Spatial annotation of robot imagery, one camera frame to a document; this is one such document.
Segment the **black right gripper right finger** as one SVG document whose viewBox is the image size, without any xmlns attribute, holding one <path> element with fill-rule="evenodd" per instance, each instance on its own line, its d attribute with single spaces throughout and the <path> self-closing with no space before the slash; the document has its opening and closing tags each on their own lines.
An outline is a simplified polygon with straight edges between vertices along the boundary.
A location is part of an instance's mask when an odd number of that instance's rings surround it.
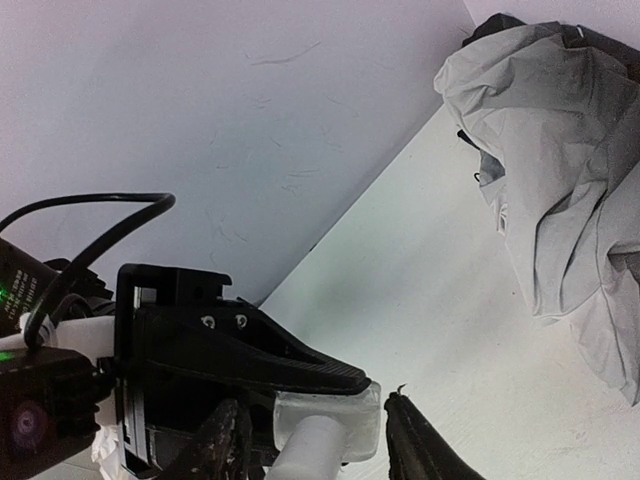
<svg viewBox="0 0 640 480">
<path fill-rule="evenodd" d="M 389 478 L 397 480 L 483 480 L 445 441 L 403 386 L 384 403 Z"/>
</svg>

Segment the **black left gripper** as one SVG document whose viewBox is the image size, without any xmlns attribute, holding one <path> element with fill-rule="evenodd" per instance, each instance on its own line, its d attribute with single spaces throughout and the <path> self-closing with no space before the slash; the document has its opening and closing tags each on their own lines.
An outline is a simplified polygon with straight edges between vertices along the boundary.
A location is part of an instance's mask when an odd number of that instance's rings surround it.
<svg viewBox="0 0 640 480">
<path fill-rule="evenodd" d="M 304 344 L 260 309 L 226 299 L 226 274 L 127 264 L 117 278 L 116 411 L 122 465 L 157 475 L 226 399 L 252 427 L 249 472 L 273 464 L 273 391 L 354 395 L 360 368 Z"/>
</svg>

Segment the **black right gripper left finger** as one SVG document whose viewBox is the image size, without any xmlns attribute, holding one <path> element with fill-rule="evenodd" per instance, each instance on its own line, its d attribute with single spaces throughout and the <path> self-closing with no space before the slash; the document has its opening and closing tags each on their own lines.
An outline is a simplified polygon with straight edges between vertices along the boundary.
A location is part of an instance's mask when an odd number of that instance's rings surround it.
<svg viewBox="0 0 640 480">
<path fill-rule="evenodd" d="M 251 436 L 248 409 L 223 400 L 172 463 L 172 478 L 247 479 Z"/>
</svg>

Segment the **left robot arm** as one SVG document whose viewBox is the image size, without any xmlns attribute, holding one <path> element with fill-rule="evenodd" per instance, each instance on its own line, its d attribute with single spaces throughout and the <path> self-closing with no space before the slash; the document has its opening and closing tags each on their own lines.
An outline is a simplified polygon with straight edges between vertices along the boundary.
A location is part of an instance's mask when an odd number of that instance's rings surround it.
<svg viewBox="0 0 640 480">
<path fill-rule="evenodd" d="M 109 290 L 82 268 L 31 352 L 25 320 L 67 266 L 1 246 L 1 475 L 27 479 L 88 448 L 103 424 L 137 479 L 259 479 L 297 424 L 345 429 L 343 462 L 377 448 L 379 388 L 264 312 L 227 275 L 127 264 Z"/>
</svg>

